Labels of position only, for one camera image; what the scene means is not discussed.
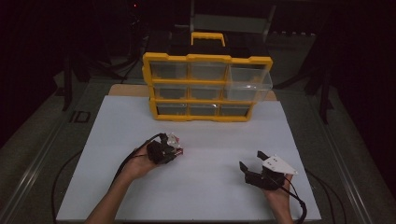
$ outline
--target table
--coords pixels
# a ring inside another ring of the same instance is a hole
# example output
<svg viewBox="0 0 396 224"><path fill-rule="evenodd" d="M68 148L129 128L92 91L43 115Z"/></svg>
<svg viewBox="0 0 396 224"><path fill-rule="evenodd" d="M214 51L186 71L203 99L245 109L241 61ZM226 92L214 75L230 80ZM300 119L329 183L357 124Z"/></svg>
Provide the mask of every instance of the table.
<svg viewBox="0 0 396 224"><path fill-rule="evenodd" d="M136 180L117 213L123 221L260 221L273 219L257 188L245 183L242 161L259 172L258 150L278 155L299 174L292 180L308 214L320 219L290 127L278 101L257 104L249 122L158 121L147 97L105 97L57 219L82 221L109 188L122 160L156 133L175 133L184 155ZM302 209L290 199L293 218Z"/></svg>

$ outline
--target hand-mounted device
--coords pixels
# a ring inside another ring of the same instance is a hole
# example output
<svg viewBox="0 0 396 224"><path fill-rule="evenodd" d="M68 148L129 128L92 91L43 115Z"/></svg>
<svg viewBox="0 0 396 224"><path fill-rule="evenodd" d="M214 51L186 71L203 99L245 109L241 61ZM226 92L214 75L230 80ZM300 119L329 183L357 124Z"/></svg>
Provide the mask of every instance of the hand-mounted device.
<svg viewBox="0 0 396 224"><path fill-rule="evenodd" d="M239 168L245 174L245 182L260 189L282 189L287 192L290 196L299 201L300 206L303 208L303 214L297 221L297 224L303 223L306 217L305 203L298 197L295 190L295 194L293 194L288 189L285 189L283 187L285 184L285 180L288 180L286 179L285 174L297 175L298 172L290 165L288 165L285 161L280 159L277 155L268 157L263 152L258 151L257 157L262 159L262 172L260 174L249 171L244 163L242 163L241 161L239 162Z"/></svg>
<svg viewBox="0 0 396 224"><path fill-rule="evenodd" d="M160 142L154 140L157 137L160 137ZM182 155L183 148L181 148L178 140L179 139L172 133L157 133L152 136L142 146L135 148L134 151L125 158L117 170L113 178L113 182L117 176L119 176L125 164L130 159L137 157L136 153L145 145L147 145L147 156L152 162L154 162L154 164L166 164L169 161L174 160L177 156Z"/></svg>

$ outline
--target human arm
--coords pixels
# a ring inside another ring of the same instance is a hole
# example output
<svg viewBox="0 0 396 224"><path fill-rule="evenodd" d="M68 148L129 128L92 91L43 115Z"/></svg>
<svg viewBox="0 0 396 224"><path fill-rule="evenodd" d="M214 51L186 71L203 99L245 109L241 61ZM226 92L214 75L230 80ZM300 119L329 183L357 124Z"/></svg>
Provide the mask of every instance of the human arm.
<svg viewBox="0 0 396 224"><path fill-rule="evenodd" d="M142 147L136 155L124 166L120 175L114 180L112 186L96 205L85 223L113 223L119 210L122 199L131 183L144 176L156 165L147 157L146 147Z"/></svg>
<svg viewBox="0 0 396 224"><path fill-rule="evenodd" d="M283 188L290 190L290 181L292 179L292 175L285 175L287 179ZM283 189L276 190L266 190L262 189L262 192L265 195L272 212L276 218L278 224L292 224L293 219L291 218L290 213L290 196Z"/></svg>

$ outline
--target yellow and black toolbox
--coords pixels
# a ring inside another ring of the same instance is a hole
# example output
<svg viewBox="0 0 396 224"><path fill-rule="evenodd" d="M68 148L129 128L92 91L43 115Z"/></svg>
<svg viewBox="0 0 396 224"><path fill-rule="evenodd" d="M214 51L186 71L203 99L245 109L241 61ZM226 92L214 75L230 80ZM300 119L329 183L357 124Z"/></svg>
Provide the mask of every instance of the yellow and black toolbox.
<svg viewBox="0 0 396 224"><path fill-rule="evenodd" d="M155 119L248 121L272 89L262 36L152 31L143 56Z"/></svg>

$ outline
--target dark background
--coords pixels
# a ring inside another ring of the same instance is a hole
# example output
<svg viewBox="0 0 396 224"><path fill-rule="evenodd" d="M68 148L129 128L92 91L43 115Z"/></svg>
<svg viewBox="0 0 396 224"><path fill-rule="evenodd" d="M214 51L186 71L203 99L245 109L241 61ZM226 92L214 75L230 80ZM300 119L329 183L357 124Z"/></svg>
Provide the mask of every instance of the dark background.
<svg viewBox="0 0 396 224"><path fill-rule="evenodd" d="M206 14L266 17L277 4L271 31L318 35L308 66L329 66L375 163L396 195L396 6L393 1L196 1ZM189 24L189 1L1 1L0 146L56 91L53 76L67 53L109 63L126 56L140 31Z"/></svg>

